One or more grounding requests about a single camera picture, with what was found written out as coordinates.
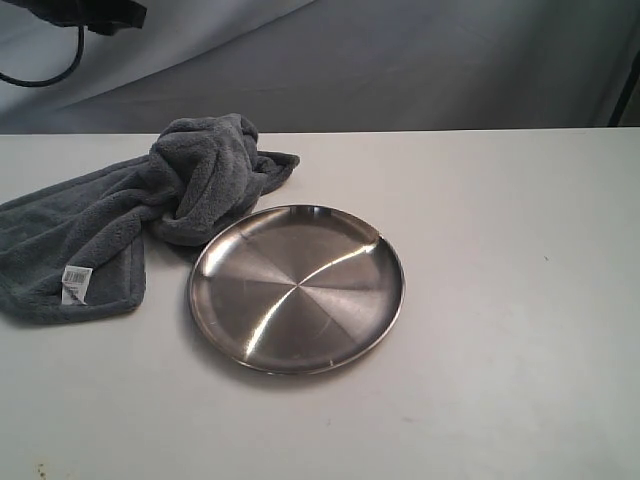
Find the white label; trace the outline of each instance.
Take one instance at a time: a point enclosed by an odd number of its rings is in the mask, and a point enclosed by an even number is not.
[[[86,305],[84,297],[89,288],[92,268],[67,265],[62,274],[62,305]]]

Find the plate rim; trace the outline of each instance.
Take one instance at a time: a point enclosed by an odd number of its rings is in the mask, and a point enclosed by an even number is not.
[[[204,257],[205,253],[207,253],[207,251],[209,250],[209,247],[213,243],[215,243],[218,240],[219,237],[221,237],[222,235],[227,233],[232,228],[235,228],[236,225],[238,225],[239,223],[247,221],[247,220],[249,220],[249,219],[251,219],[253,217],[257,217],[259,215],[264,215],[266,213],[269,213],[269,212],[272,212],[272,211],[275,211],[275,210],[282,210],[282,209],[290,210],[290,209],[296,208],[296,207],[322,208],[322,209],[330,210],[330,211],[333,211],[333,212],[338,212],[338,213],[341,213],[341,214],[344,214],[344,215],[349,215],[350,217],[353,217],[353,218],[357,219],[358,221],[363,222],[365,225],[367,225],[368,227],[373,229],[378,234],[379,241],[384,242],[386,244],[386,246],[389,248],[389,250],[391,251],[391,253],[393,255],[393,259],[395,260],[396,265],[398,266],[398,271],[400,273],[400,299],[398,301],[398,306],[397,306],[397,308],[396,308],[396,310],[395,310],[395,312],[393,314],[393,318],[389,321],[389,323],[386,326],[386,328],[384,329],[384,331],[380,335],[378,335],[378,337],[373,342],[371,342],[371,344],[367,345],[366,348],[362,349],[357,354],[352,355],[352,356],[342,360],[341,362],[332,363],[330,365],[327,365],[327,366],[321,367],[321,368],[313,368],[313,369],[308,369],[308,370],[297,370],[297,371],[274,370],[274,369],[260,367],[260,366],[255,365],[255,364],[251,364],[251,363],[245,361],[244,359],[238,357],[237,355],[233,354],[228,349],[223,347],[221,345],[221,343],[218,340],[216,340],[216,338],[211,334],[211,332],[204,327],[204,325],[202,323],[202,320],[194,312],[194,300],[193,300],[193,295],[192,295],[193,282],[194,282],[194,278],[195,278],[198,266],[201,263],[202,257]],[[220,353],[225,355],[227,358],[233,360],[235,363],[237,363],[239,365],[242,365],[244,367],[250,368],[250,369],[258,371],[258,372],[271,374],[271,375],[286,375],[286,376],[315,375],[315,374],[318,374],[318,373],[328,372],[330,370],[334,370],[336,368],[339,368],[339,367],[347,365],[347,364],[349,364],[351,362],[354,362],[354,361],[358,360],[359,358],[361,358],[362,356],[364,356],[367,353],[369,353],[371,350],[373,350],[373,348],[375,348],[389,334],[389,332],[391,331],[393,326],[396,324],[396,321],[398,320],[398,317],[400,315],[400,310],[402,310],[402,306],[404,304],[405,291],[406,291],[406,281],[405,281],[405,275],[404,275],[404,268],[402,266],[402,262],[400,261],[400,257],[398,256],[398,252],[396,252],[396,249],[393,247],[391,242],[389,242],[384,237],[384,235],[382,235],[380,233],[380,231],[377,228],[372,226],[366,220],[363,220],[362,218],[357,217],[357,216],[355,216],[355,215],[353,215],[353,214],[351,214],[349,212],[345,212],[344,210],[340,210],[340,209],[334,208],[334,207],[327,207],[327,206],[324,206],[324,205],[311,205],[311,204],[307,204],[307,203],[300,203],[300,204],[293,203],[293,204],[286,204],[286,205],[278,205],[278,206],[274,206],[274,207],[268,207],[268,208],[265,208],[263,210],[259,210],[257,212],[252,212],[249,215],[245,215],[242,218],[239,218],[238,220],[233,222],[231,225],[225,227],[223,230],[218,232],[204,246],[204,248],[202,249],[202,251],[198,255],[197,260],[193,264],[193,267],[191,268],[191,271],[189,272],[189,278],[188,278],[188,281],[187,281],[187,296],[189,297],[188,298],[188,300],[189,300],[189,302],[188,302],[189,303],[189,314],[191,315],[191,319],[196,323],[196,325],[198,325],[198,329],[200,330],[200,332],[204,335],[204,337],[209,341],[209,343],[213,347],[215,347]]]

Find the table surface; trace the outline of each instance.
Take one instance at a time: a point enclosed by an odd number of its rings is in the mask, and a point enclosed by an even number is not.
[[[0,137],[0,202],[153,140]],[[640,129],[260,146],[302,163],[258,208],[336,207],[394,245],[390,335],[335,373],[250,371],[205,343],[189,266],[147,239],[134,314],[0,321],[2,478],[640,478]]]

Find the gray towel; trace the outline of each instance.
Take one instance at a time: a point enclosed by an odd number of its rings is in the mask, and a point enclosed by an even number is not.
[[[1,205],[0,309],[35,323],[135,309],[143,226],[170,244],[201,246],[291,175],[298,157],[258,152],[257,140],[236,114],[176,120],[147,155]],[[61,305],[67,265],[93,269],[84,304]]]

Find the stainless steel plate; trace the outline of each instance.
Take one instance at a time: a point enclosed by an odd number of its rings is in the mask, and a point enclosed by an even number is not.
[[[237,362],[316,373],[375,346],[404,293],[402,267],[377,230],[326,207],[264,210],[218,235],[189,279],[191,313]]]

